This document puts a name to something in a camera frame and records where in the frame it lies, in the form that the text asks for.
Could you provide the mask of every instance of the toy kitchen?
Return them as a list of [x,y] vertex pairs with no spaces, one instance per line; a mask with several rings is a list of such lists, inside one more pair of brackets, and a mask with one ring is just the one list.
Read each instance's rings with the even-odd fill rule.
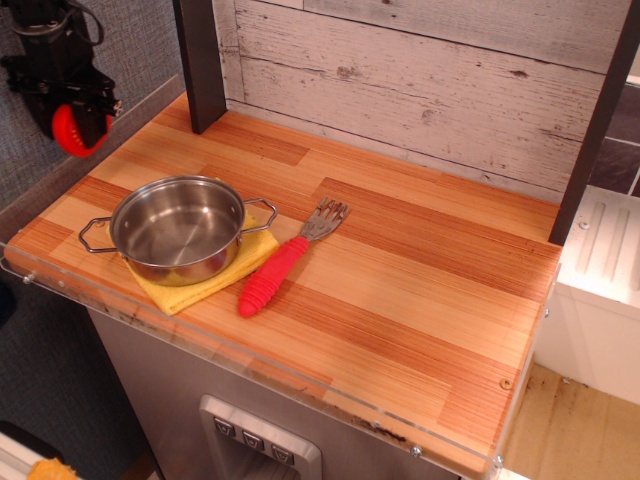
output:
[[186,93],[3,268],[88,308],[167,480],[510,478],[639,2],[174,4]]

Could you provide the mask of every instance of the dish towel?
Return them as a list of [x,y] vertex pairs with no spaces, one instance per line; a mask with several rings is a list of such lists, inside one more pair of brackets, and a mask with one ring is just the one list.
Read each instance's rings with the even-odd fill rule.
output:
[[[248,213],[243,229],[258,226],[259,223]],[[275,252],[280,244],[268,230],[259,230],[242,236],[242,244],[231,265],[215,277],[185,287],[165,287],[145,280],[135,273],[128,262],[129,271],[151,299],[167,315],[175,315],[209,295],[228,287],[241,278],[246,277],[262,265]]]

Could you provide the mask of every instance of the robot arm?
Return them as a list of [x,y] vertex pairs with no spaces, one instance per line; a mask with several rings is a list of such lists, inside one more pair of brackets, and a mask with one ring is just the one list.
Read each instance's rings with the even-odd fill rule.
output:
[[[0,65],[9,88],[22,94],[32,117],[67,153],[85,157],[104,141],[111,117],[121,113],[115,82],[93,67],[93,47],[103,27],[76,0],[0,0],[13,17],[25,55],[5,56]],[[95,21],[97,40],[89,37],[84,14]]]

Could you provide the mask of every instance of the dispenser button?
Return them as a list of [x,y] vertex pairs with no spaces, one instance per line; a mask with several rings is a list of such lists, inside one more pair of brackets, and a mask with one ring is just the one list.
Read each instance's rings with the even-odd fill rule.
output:
[[235,437],[236,429],[233,428],[229,422],[226,422],[218,417],[213,417],[213,422],[216,424],[216,430],[227,437]]
[[242,431],[242,436],[244,438],[244,443],[249,445],[254,450],[262,451],[264,450],[264,442],[262,439],[253,433]]
[[273,458],[285,465],[293,465],[293,453],[277,445],[271,445]]

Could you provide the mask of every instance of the stainless steel pot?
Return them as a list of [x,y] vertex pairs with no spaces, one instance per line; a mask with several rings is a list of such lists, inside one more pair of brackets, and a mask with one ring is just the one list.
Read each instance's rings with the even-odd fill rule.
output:
[[[264,225],[242,229],[245,204],[262,202],[273,214]],[[120,252],[151,282],[184,286],[207,280],[235,259],[242,235],[271,226],[278,209],[264,198],[242,200],[220,180],[201,176],[164,178],[127,196],[113,216],[94,218],[78,238],[90,253]],[[85,234],[110,221],[114,248],[91,248]]]

